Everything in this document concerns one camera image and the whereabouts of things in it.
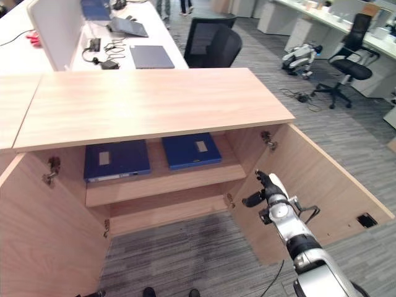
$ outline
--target person's legs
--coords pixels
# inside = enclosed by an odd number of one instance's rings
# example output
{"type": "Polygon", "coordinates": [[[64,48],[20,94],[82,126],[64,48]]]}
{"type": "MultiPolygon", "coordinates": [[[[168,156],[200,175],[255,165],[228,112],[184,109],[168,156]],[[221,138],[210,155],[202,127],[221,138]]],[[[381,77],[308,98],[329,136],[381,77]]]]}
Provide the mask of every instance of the person's legs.
{"type": "Polygon", "coordinates": [[[192,5],[191,0],[188,0],[188,13],[190,14],[193,9],[194,9],[194,6],[192,5]]]}
{"type": "Polygon", "coordinates": [[[188,294],[188,297],[200,297],[200,293],[197,289],[192,289],[188,294]]]}
{"type": "Polygon", "coordinates": [[[180,0],[181,12],[186,13],[186,0],[180,0]]]}
{"type": "Polygon", "coordinates": [[[162,16],[162,0],[157,0],[156,8],[157,8],[158,14],[161,17],[162,16]]]}
{"type": "Polygon", "coordinates": [[[165,0],[165,14],[169,19],[171,16],[171,0],[165,0]]]}
{"type": "Polygon", "coordinates": [[[151,286],[148,286],[143,290],[143,297],[156,297],[154,289],[151,286]]]}

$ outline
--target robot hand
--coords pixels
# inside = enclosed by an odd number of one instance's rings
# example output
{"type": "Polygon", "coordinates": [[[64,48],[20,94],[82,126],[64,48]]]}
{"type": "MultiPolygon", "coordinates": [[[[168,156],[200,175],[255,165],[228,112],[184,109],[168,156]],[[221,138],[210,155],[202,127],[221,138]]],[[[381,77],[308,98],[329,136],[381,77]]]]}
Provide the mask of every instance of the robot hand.
{"type": "Polygon", "coordinates": [[[257,170],[256,175],[264,188],[243,199],[243,204],[253,207],[264,200],[267,202],[267,208],[260,211],[259,216],[265,225],[275,225],[293,260],[298,274],[293,284],[297,297],[357,297],[355,289],[363,296],[369,296],[347,279],[337,263],[322,249],[311,230],[297,216],[291,205],[292,202],[297,203],[297,197],[288,198],[285,187],[275,174],[267,175],[257,170]]]}

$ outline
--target laptop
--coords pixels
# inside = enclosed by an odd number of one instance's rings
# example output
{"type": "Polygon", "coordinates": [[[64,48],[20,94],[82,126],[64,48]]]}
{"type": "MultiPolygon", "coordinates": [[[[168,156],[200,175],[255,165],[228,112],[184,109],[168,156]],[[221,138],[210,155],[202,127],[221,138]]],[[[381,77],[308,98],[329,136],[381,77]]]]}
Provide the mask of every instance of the laptop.
{"type": "Polygon", "coordinates": [[[125,33],[138,37],[149,37],[143,24],[131,20],[113,17],[109,26],[113,32],[125,33]]]}
{"type": "Polygon", "coordinates": [[[174,65],[160,45],[130,47],[136,69],[173,69],[174,65]]]}
{"type": "Polygon", "coordinates": [[[220,163],[222,156],[209,133],[162,138],[170,170],[220,163]]]}
{"type": "Polygon", "coordinates": [[[150,173],[144,140],[87,145],[84,180],[87,183],[150,173]]]}

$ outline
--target quadruped robot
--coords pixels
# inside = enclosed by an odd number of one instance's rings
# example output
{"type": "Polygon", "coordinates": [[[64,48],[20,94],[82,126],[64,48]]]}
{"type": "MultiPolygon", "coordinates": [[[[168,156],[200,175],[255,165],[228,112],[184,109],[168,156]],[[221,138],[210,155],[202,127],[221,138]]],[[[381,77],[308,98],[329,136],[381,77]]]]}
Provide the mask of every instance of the quadruped robot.
{"type": "Polygon", "coordinates": [[[309,79],[312,75],[311,66],[315,57],[323,50],[321,45],[315,46],[305,43],[301,46],[292,48],[291,51],[282,58],[282,69],[286,70],[289,75],[297,75],[297,70],[304,67],[301,74],[304,79],[309,79]]]}

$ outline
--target shoe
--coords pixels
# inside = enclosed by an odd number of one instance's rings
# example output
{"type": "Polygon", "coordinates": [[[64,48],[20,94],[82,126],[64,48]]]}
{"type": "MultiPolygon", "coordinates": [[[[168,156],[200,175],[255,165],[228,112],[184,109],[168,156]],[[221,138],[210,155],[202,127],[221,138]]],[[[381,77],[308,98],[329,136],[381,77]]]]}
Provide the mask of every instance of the shoe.
{"type": "Polygon", "coordinates": [[[156,297],[154,289],[151,286],[148,286],[143,290],[143,297],[156,297]]]}
{"type": "Polygon", "coordinates": [[[200,297],[200,293],[197,289],[192,289],[188,294],[188,297],[200,297]]]}

